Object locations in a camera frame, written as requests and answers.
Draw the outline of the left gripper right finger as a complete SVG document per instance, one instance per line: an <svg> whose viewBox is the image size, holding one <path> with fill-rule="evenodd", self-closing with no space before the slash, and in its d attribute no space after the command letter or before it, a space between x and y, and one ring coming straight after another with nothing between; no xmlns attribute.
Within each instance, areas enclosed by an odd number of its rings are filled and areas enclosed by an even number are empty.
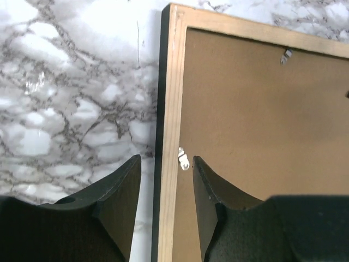
<svg viewBox="0 0 349 262"><path fill-rule="evenodd" d="M192 163L202 261L348 261L348 196L257 199Z"/></svg>

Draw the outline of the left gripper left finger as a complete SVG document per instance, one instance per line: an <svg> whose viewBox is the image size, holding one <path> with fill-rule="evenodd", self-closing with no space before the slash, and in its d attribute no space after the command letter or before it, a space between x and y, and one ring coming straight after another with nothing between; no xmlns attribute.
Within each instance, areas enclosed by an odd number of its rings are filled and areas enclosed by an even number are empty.
<svg viewBox="0 0 349 262"><path fill-rule="evenodd" d="M54 204L1 197L1 261L128 261L141 157Z"/></svg>

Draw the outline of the silver turn clip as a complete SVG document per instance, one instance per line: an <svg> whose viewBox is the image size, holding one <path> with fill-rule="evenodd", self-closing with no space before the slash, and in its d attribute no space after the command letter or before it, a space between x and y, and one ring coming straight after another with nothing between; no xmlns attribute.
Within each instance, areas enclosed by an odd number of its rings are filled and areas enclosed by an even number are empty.
<svg viewBox="0 0 349 262"><path fill-rule="evenodd" d="M292 50L291 49L286 49L285 52L281 56L280 64L284 65L289 60L289 58L291 56L292 56Z"/></svg>
<svg viewBox="0 0 349 262"><path fill-rule="evenodd" d="M183 171L186 171L190 168L188 156L182 147L178 149L178 161Z"/></svg>

